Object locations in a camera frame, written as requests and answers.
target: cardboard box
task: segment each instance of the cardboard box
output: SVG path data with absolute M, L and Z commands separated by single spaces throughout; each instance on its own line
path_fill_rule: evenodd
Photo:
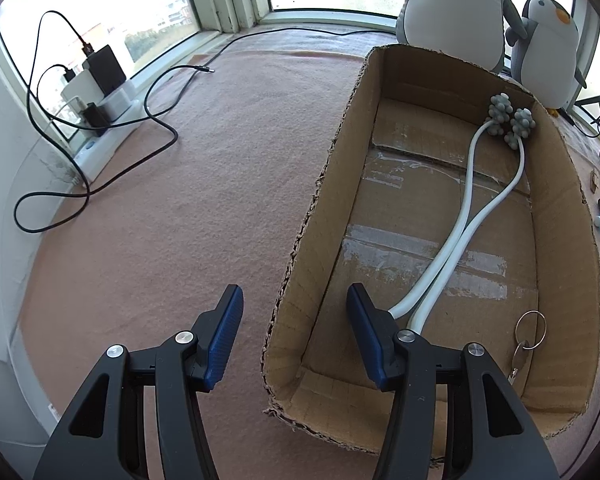
M 458 349 L 480 342 L 509 374 L 516 321 L 538 309 L 547 336 L 516 389 L 547 437 L 586 408 L 600 351 L 600 263 L 560 133 L 514 83 L 392 45 L 365 61 L 273 310 L 262 372 L 271 411 L 289 424 L 352 449 L 381 448 L 393 394 L 366 376 L 347 288 L 362 282 L 376 307 L 389 309 L 413 286 L 455 223 L 470 140 L 500 92 L 538 123 L 525 141 L 525 177 L 474 235 L 423 336 Z M 509 183 L 518 157 L 502 138 L 481 137 L 471 216 Z M 528 316 L 522 330 L 534 340 L 542 326 Z M 438 388 L 434 458 L 445 446 Z

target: metal screw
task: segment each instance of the metal screw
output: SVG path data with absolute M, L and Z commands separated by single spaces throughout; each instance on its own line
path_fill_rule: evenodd
M 124 351 L 125 351 L 125 349 L 122 348 L 122 346 L 113 345 L 113 346 L 110 346 L 109 348 L 107 348 L 107 355 L 109 357 L 120 357 Z
M 193 334 L 191 332 L 180 332 L 176 335 L 176 343 L 180 343 L 184 345 L 186 343 L 191 343 L 193 341 Z
M 400 330 L 398 339 L 403 343 L 413 343 L 416 341 L 416 335 L 411 330 Z
M 478 343 L 470 343 L 468 348 L 469 354 L 480 357 L 484 355 L 484 346 Z

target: metal ring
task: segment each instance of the metal ring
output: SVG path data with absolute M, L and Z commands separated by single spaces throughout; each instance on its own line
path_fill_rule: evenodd
M 541 344 L 542 341 L 544 341 L 544 338 L 546 337 L 546 318 L 544 317 L 544 314 L 542 312 L 540 312 L 539 310 L 529 310 L 528 312 L 525 312 L 522 316 L 520 316 L 520 319 L 518 320 L 518 322 L 516 323 L 516 329 L 514 330 L 513 334 L 516 338 L 516 343 L 520 344 L 520 338 L 518 337 L 518 327 L 520 326 L 520 322 L 525 319 L 525 316 L 528 316 L 528 314 L 538 314 L 538 317 L 542 318 L 542 322 L 544 322 L 544 333 L 542 334 L 542 337 L 540 338 L 540 341 L 538 341 L 535 345 L 533 346 L 523 346 L 523 350 L 533 350 L 535 348 L 538 348 Z

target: large penguin plush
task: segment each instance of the large penguin plush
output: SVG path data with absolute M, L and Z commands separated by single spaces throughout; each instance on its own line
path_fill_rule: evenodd
M 573 93 L 574 78 L 587 87 L 576 66 L 578 28 L 555 0 L 527 0 L 522 23 L 526 38 L 512 28 L 506 31 L 513 47 L 511 75 L 545 108 L 560 108 Z
M 511 0 L 405 0 L 396 36 L 401 43 L 443 52 L 498 73 L 504 67 L 503 17 L 526 38 Z

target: orange beak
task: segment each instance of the orange beak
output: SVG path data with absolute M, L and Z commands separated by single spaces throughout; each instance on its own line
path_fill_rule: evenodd
M 568 12 L 565 12 L 562 9 L 555 9 L 555 13 L 558 15 L 558 19 L 565 25 L 569 25 L 571 23 L 571 16 Z

